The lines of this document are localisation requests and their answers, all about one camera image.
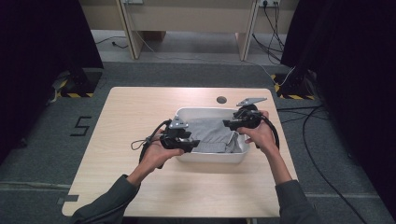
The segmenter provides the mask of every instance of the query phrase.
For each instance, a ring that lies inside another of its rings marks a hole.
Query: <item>gray carpet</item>
[[[269,73],[287,72],[268,66]],[[259,66],[175,63],[105,63],[92,98],[58,98],[49,105],[27,136],[28,146],[13,149],[0,166],[0,224],[67,223],[62,199],[72,184],[106,97],[116,86],[266,88],[277,108],[321,105],[320,100],[284,100]],[[311,109],[298,110],[309,113]],[[305,135],[321,172],[343,193],[367,223],[394,223],[363,170],[348,157],[342,136],[323,109],[306,123]],[[85,136],[75,129],[90,126]],[[308,199],[326,223],[361,223],[353,211],[318,174],[303,141],[301,114],[279,112],[295,169]],[[277,223],[277,218],[259,218]]]

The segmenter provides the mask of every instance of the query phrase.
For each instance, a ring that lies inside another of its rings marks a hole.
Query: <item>black stand base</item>
[[[82,84],[77,85],[71,77],[62,83],[58,97],[92,97],[102,72],[85,72],[85,75],[87,80]]]
[[[280,85],[286,77],[287,74],[275,74],[274,82]],[[314,100],[313,92],[305,77],[300,80],[286,80],[281,86],[278,85],[275,85],[277,97],[295,100]]]

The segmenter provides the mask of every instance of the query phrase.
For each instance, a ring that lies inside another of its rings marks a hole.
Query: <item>light wood tabletop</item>
[[[225,104],[217,98],[224,96]],[[140,149],[131,143],[145,139],[181,107],[238,109],[245,98],[266,97],[280,152],[290,174],[297,178],[272,94],[266,89],[117,87],[106,99],[63,213],[72,216],[81,206],[105,193],[122,174],[130,174]],[[254,144],[240,163],[200,163],[170,159],[150,174],[125,211],[127,217],[278,217],[275,182],[264,154]]]

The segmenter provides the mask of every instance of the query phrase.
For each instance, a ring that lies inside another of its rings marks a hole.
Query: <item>person's right hand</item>
[[[260,112],[269,119],[268,111],[260,110]],[[249,136],[249,139],[247,139],[245,142],[247,144],[254,142],[265,154],[275,148],[277,150],[273,132],[268,124],[266,124],[263,120],[255,129],[241,127],[238,128],[237,131]]]

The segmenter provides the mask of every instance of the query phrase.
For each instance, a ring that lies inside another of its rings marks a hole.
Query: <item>power strip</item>
[[[280,0],[260,0],[259,7],[264,7],[264,1],[267,1],[267,7],[276,7],[276,3],[280,4]]]

